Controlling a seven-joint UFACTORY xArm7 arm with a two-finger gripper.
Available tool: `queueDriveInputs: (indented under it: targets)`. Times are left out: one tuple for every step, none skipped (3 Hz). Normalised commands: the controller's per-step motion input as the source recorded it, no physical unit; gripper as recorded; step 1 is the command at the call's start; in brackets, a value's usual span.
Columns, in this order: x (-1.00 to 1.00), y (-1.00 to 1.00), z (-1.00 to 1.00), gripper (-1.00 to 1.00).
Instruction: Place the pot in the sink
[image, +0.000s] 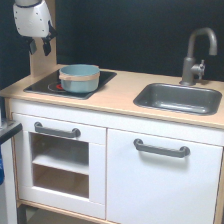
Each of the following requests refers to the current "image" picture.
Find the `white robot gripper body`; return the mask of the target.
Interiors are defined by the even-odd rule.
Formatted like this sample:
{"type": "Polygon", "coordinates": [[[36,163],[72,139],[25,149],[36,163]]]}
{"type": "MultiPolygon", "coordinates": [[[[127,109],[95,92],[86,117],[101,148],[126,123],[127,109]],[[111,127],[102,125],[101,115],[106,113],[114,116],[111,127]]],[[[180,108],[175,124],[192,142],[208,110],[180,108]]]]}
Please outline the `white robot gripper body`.
{"type": "Polygon", "coordinates": [[[51,40],[57,35],[45,0],[15,0],[13,14],[22,37],[51,40]]]}

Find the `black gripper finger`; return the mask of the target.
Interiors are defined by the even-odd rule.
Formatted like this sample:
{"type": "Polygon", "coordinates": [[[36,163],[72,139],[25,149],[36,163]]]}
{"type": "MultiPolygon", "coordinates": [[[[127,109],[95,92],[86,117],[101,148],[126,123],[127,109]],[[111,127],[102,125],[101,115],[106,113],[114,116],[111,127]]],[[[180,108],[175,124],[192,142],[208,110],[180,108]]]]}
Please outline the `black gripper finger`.
{"type": "Polygon", "coordinates": [[[29,47],[29,52],[31,55],[33,55],[37,51],[36,42],[33,38],[29,37],[27,39],[27,43],[29,47]]]}
{"type": "Polygon", "coordinates": [[[47,38],[42,38],[43,40],[43,50],[45,56],[48,56],[51,53],[50,41],[47,38]]]}

